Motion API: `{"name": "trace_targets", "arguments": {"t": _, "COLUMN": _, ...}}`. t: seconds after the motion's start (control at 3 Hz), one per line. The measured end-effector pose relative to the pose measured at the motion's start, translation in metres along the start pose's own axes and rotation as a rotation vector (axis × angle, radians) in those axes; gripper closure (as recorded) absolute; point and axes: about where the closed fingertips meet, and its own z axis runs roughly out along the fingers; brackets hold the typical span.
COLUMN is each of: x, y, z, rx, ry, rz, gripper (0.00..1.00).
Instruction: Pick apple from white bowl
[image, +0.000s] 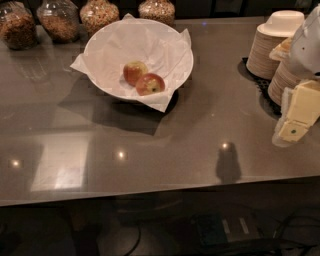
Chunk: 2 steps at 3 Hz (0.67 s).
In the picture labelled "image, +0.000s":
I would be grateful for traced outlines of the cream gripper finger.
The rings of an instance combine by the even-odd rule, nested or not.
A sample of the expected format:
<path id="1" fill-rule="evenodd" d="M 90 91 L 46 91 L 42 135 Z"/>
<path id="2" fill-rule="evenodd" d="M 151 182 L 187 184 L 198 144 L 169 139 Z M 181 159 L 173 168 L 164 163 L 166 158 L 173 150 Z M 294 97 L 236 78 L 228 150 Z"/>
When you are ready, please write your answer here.
<path id="1" fill-rule="evenodd" d="M 272 137 L 272 143 L 278 147 L 289 147 L 292 142 L 292 123 L 287 118 L 289 107 L 291 104 L 292 90 L 286 87 L 282 94 L 281 101 L 281 117 L 278 120 L 274 134 Z"/>
<path id="2" fill-rule="evenodd" d="M 287 118 L 292 123 L 292 139 L 298 142 L 320 117 L 320 83 L 303 80 L 292 90 Z"/>

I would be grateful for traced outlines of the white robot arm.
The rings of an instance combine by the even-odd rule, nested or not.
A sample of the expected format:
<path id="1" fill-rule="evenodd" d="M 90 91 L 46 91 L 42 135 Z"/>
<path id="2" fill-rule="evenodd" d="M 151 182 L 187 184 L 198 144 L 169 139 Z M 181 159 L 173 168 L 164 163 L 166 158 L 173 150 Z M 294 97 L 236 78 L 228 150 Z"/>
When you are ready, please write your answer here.
<path id="1" fill-rule="evenodd" d="M 288 147 L 299 142 L 320 117 L 320 5 L 269 57 L 286 61 L 288 71 L 300 79 L 293 89 L 284 88 L 281 118 L 272 137 L 274 145 Z"/>

